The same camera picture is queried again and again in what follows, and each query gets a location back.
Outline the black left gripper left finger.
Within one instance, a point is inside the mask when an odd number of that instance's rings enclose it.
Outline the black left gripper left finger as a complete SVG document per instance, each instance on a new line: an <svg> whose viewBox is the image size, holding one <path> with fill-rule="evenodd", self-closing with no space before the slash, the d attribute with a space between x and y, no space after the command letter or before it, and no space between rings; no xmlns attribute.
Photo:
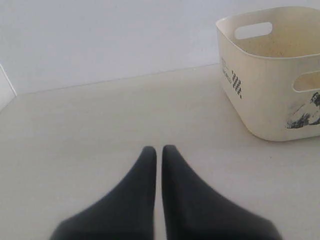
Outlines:
<svg viewBox="0 0 320 240"><path fill-rule="evenodd" d="M63 220L52 240L152 240L157 153L145 146L124 178L104 197Z"/></svg>

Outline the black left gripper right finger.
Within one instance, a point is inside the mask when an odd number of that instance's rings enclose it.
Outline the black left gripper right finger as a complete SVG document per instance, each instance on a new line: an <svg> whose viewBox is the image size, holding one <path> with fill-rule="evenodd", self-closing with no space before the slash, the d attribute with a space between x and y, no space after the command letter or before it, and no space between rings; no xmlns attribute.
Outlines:
<svg viewBox="0 0 320 240"><path fill-rule="evenodd" d="M175 145L162 149L162 202L169 240L279 240L275 225L219 194Z"/></svg>

